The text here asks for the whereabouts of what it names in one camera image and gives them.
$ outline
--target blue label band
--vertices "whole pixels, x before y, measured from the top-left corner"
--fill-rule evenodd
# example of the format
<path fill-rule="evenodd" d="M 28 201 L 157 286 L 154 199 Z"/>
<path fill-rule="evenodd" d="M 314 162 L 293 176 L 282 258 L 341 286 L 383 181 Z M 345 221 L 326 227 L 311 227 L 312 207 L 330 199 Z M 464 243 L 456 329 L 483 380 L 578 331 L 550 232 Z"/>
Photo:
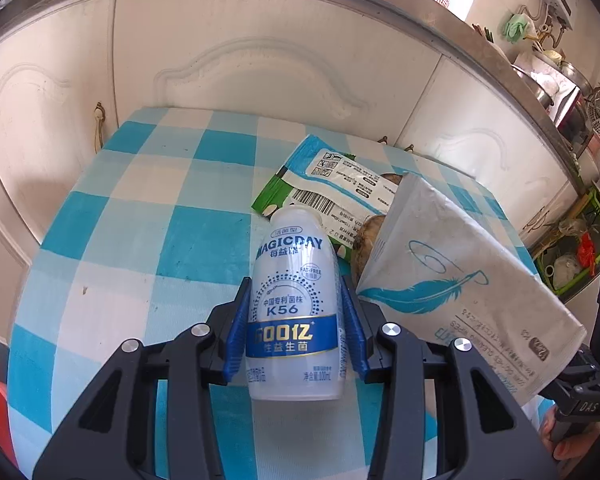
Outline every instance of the blue label band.
<path fill-rule="evenodd" d="M 247 357 L 290 357 L 338 347 L 338 318 L 295 317 L 247 323 Z"/>

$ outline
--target coconut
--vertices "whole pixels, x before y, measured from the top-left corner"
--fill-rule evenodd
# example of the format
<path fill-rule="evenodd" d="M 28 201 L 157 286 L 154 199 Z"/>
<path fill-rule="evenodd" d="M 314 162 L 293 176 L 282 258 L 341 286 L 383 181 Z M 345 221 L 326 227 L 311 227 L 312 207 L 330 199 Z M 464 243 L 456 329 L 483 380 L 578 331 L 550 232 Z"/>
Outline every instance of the coconut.
<path fill-rule="evenodd" d="M 396 186 L 400 185 L 400 181 L 402 180 L 402 176 L 397 173 L 383 173 L 380 175 L 387 179 L 389 182 L 393 182 Z"/>
<path fill-rule="evenodd" d="M 362 271 L 365 269 L 366 262 L 369 260 L 376 238 L 384 222 L 385 215 L 376 215 L 369 217 L 358 231 L 356 238 L 353 240 L 353 248 L 351 251 L 351 278 L 353 284 L 358 285 L 358 280 L 362 276 Z"/>

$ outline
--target table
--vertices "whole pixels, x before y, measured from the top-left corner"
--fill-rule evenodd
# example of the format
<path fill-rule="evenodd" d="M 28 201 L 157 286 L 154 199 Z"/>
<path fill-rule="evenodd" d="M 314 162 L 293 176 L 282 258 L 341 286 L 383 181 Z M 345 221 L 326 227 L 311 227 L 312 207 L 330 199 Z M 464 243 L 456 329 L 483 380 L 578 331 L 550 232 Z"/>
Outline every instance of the table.
<path fill-rule="evenodd" d="M 420 174 L 536 273 L 493 195 L 432 160 L 270 118 L 138 110 L 67 196 L 20 299 L 8 403 L 14 450 L 28 477 L 53 430 L 123 340 L 172 339 L 233 299 L 268 224 L 251 203 L 306 134 L 377 173 Z M 156 434 L 157 473 L 165 477 L 166 387 L 158 386 Z M 211 393 L 228 480 L 366 478 L 381 386 L 350 371 L 341 400 L 257 402 L 243 369 Z M 539 401 L 530 409 L 536 423 L 538 408 Z M 435 434 L 427 415 L 429 472 Z"/>

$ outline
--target white plastic bottle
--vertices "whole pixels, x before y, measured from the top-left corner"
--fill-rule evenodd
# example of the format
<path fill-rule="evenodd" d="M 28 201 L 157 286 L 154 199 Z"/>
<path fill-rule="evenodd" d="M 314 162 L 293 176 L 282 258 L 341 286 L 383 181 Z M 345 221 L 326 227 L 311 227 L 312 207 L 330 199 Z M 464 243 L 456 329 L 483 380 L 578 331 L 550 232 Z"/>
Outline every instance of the white plastic bottle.
<path fill-rule="evenodd" d="M 291 205 L 271 217 L 253 267 L 248 321 L 252 399 L 342 395 L 347 351 L 339 272 L 314 210 Z"/>

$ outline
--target white wipes package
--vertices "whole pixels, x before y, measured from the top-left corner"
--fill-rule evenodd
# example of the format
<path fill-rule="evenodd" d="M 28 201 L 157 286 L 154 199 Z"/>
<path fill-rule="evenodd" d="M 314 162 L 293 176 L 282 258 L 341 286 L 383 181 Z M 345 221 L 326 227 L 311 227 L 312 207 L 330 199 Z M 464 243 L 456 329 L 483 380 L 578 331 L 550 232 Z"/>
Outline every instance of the white wipes package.
<path fill-rule="evenodd" d="M 469 339 L 520 405 L 586 334 L 515 256 L 414 174 L 398 187 L 356 291 L 421 339 Z"/>

